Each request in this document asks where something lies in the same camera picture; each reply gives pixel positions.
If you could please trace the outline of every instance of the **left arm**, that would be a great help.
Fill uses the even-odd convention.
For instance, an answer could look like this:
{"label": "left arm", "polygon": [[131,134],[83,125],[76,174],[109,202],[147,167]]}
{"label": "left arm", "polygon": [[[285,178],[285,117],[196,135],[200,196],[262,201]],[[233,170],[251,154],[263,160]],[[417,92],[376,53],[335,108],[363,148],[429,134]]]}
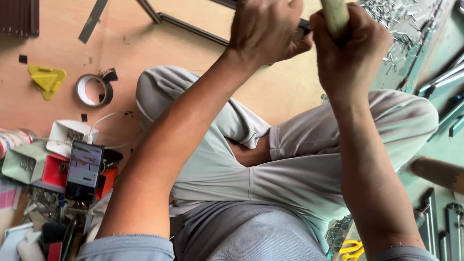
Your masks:
{"label": "left arm", "polygon": [[303,0],[240,1],[231,43],[214,65],[153,123],[119,175],[97,238],[169,238],[169,193],[186,161],[232,94],[261,66],[308,51],[292,42]]}

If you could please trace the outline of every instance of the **gray shirt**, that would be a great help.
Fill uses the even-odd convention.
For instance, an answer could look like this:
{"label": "gray shirt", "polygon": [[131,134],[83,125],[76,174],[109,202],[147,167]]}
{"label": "gray shirt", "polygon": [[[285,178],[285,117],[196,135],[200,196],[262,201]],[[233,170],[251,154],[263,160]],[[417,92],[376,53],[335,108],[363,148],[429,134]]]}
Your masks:
{"label": "gray shirt", "polygon": [[[153,235],[115,235],[84,244],[77,261],[327,261],[317,225],[275,203],[208,202],[171,220],[173,242]],[[429,252],[398,246],[376,261],[437,261]]]}

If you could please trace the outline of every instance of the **person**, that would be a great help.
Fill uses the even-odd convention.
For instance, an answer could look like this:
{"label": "person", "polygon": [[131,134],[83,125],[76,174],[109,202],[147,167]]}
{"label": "person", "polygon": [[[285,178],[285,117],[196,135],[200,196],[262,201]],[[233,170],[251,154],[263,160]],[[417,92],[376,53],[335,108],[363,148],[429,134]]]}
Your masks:
{"label": "person", "polygon": [[[148,130],[76,260],[323,261],[328,222],[349,213],[368,260],[437,260],[395,174],[436,131],[436,110],[369,91],[392,37],[362,7],[348,4],[344,44],[321,11],[292,41],[302,10],[303,0],[241,0],[230,45],[203,76],[173,66],[140,76]],[[330,103],[270,126],[231,98],[258,68],[313,43]]]}

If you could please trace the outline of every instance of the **right arm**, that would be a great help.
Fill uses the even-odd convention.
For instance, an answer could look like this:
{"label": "right arm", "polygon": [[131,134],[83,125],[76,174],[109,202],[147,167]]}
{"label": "right arm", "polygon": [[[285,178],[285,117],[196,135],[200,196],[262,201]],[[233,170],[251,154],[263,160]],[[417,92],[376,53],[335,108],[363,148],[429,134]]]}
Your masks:
{"label": "right arm", "polygon": [[367,99],[392,39],[362,7],[350,3],[348,9],[351,39],[340,47],[328,35],[322,12],[313,14],[310,24],[321,85],[340,129],[342,195],[370,259],[391,246],[424,244]]}

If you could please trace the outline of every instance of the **shirt sleeve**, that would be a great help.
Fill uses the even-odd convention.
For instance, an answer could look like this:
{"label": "shirt sleeve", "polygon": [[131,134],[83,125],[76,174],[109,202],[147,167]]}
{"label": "shirt sleeve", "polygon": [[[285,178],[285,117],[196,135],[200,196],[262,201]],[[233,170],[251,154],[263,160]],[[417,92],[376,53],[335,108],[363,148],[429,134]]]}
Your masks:
{"label": "shirt sleeve", "polygon": [[84,244],[76,261],[174,259],[171,241],[156,235],[114,235]]}
{"label": "shirt sleeve", "polygon": [[377,253],[372,261],[438,261],[438,259],[422,248],[396,246]]}

